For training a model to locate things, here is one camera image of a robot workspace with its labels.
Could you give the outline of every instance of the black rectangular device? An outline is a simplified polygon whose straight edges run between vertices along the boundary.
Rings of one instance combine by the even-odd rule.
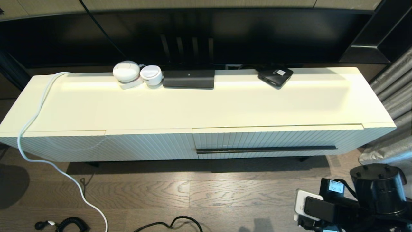
[[[286,81],[290,79],[293,71],[283,67],[276,67],[274,69],[262,70],[258,73],[257,77],[276,87],[282,87]]]
[[[163,86],[213,89],[215,86],[215,70],[164,71]]]

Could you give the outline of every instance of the black drawer handle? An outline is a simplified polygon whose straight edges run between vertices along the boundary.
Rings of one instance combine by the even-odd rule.
[[[336,150],[335,146],[310,146],[310,147],[256,147],[256,148],[218,148],[218,149],[196,149],[197,154],[223,154],[223,153],[246,153],[246,152],[292,152],[292,151],[315,151]]]

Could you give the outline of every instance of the gray curtain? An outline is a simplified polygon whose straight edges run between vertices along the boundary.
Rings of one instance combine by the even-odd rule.
[[[391,115],[397,129],[371,143],[361,164],[412,161],[412,48],[370,85]]]

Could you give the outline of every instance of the cabinet drawer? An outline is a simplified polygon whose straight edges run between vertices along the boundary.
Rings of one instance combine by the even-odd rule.
[[[197,153],[320,151],[344,148],[356,142],[362,125],[315,125],[247,128],[196,128]]]

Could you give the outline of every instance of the small white puck device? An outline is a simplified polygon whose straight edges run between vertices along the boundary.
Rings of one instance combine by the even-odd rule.
[[[142,69],[140,76],[147,85],[155,86],[162,82],[163,73],[159,66],[149,65]]]
[[[113,68],[113,76],[124,90],[143,83],[139,74],[140,68],[138,64],[130,60],[122,61]]]

